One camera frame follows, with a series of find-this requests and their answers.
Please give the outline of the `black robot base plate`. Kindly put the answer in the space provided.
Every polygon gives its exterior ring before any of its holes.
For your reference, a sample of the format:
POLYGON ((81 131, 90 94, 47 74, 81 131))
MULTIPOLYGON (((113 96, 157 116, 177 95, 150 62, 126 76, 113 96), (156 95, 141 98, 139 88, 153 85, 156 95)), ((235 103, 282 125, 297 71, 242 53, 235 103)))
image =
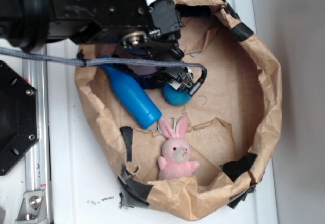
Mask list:
POLYGON ((23 77, 1 61, 1 176, 38 140, 36 95, 23 77))

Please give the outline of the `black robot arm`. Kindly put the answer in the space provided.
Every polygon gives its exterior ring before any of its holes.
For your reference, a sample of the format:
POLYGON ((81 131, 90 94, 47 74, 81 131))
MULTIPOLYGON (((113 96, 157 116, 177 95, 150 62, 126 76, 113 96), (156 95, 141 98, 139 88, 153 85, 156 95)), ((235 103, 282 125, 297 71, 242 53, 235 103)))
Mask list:
POLYGON ((70 39, 181 60, 180 24, 173 0, 1 0, 1 38, 25 52, 70 39))

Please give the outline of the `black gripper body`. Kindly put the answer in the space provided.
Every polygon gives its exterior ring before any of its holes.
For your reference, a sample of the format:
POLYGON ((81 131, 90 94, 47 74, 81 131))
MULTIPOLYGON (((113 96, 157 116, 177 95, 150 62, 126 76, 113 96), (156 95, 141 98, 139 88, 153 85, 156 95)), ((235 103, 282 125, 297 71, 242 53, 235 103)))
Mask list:
POLYGON ((135 56, 182 59, 173 0, 51 0, 48 42, 120 44, 135 56))

